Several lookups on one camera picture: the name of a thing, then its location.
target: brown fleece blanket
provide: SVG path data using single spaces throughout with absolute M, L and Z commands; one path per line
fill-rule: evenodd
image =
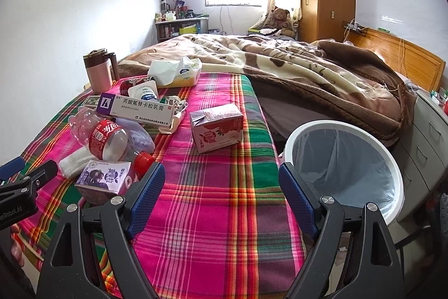
M 126 57 L 119 63 L 120 75 L 145 75 L 152 60 L 183 56 L 201 59 L 202 72 L 245 74 L 261 100 L 353 124 L 386 146 L 413 120 L 415 97 L 390 67 L 369 50 L 333 41 L 310 45 L 263 36 L 184 35 Z M 298 126 L 294 115 L 286 120 L 291 133 Z

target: metal screw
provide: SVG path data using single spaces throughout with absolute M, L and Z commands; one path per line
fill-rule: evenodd
M 122 204 L 123 200 L 124 200 L 123 197 L 116 196 L 111 199 L 111 203 L 112 205 L 118 205 Z
M 333 204 L 333 203 L 335 202 L 335 199 L 334 199 L 333 197 L 331 197 L 330 195 L 324 195 L 324 196 L 322 197 L 322 201 L 323 201 L 325 204 Z
M 67 207 L 67 212 L 69 213 L 73 213 L 74 211 L 76 211 L 78 209 L 78 206 L 76 204 L 70 204 Z
M 367 208 L 369 209 L 369 211 L 372 211 L 372 212 L 376 212 L 378 210 L 378 207 L 376 206 L 375 203 L 367 204 Z

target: red can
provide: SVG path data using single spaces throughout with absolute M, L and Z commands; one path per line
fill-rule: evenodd
M 129 96 L 129 89 L 133 86 L 140 85 L 146 82 L 149 82 L 150 78 L 138 78 L 138 79 L 129 79 L 125 80 L 120 85 L 120 94 L 128 97 Z

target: travel mug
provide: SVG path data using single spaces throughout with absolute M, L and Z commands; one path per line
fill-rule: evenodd
M 107 92 L 112 87 L 112 76 L 108 65 L 109 59 L 112 63 L 114 79 L 117 81 L 120 80 L 118 63 L 116 61 L 116 55 L 113 52 L 108 54 L 106 49 L 95 50 L 83 58 L 94 93 L 100 94 Z

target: bottle label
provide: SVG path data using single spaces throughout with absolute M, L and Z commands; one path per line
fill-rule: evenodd
M 100 121 L 89 137 L 90 153 L 97 159 L 102 160 L 104 146 L 106 146 L 108 139 L 112 137 L 118 129 L 122 129 L 122 127 L 111 120 Z

